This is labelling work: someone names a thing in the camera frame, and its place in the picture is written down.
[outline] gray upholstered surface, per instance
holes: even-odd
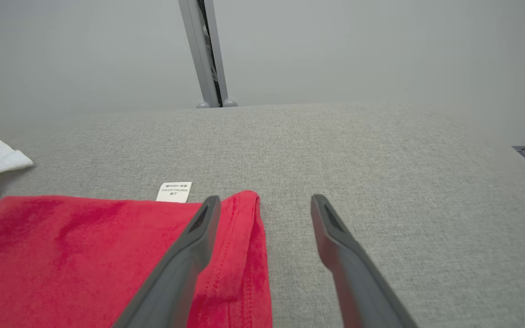
[[[525,327],[525,160],[437,114],[292,105],[0,123],[36,166],[4,195],[261,196],[275,327],[341,326],[310,196],[329,197],[421,327]]]

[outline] vertical metal bar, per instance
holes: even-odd
[[[222,64],[222,54],[220,50],[220,38],[218,37],[218,27],[216,25],[216,14],[214,13],[214,1],[204,0],[206,6],[206,15],[208,17],[208,28],[210,29],[210,41],[212,43],[212,52],[214,54],[214,62],[216,63],[216,73],[218,76],[218,85],[220,86],[220,94],[223,103],[228,104],[228,89],[226,88],[226,76],[224,75],[224,66]]]
[[[185,33],[188,37],[198,82],[202,90],[202,97],[207,104],[198,104],[198,108],[219,107],[216,87],[210,68],[210,53],[206,48],[206,40],[200,20],[200,9],[196,0],[179,0],[181,17],[184,21]]]

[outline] red t-shirt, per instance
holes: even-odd
[[[221,202],[188,327],[270,327],[259,198]],[[110,327],[200,204],[64,196],[0,200],[0,327]]]

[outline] white wall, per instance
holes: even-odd
[[[214,0],[238,104],[412,102],[525,145],[525,0]]]
[[[0,0],[0,118],[201,101],[177,0]]]

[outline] care label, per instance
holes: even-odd
[[[161,185],[156,201],[185,203],[190,195],[191,182],[166,182]]]

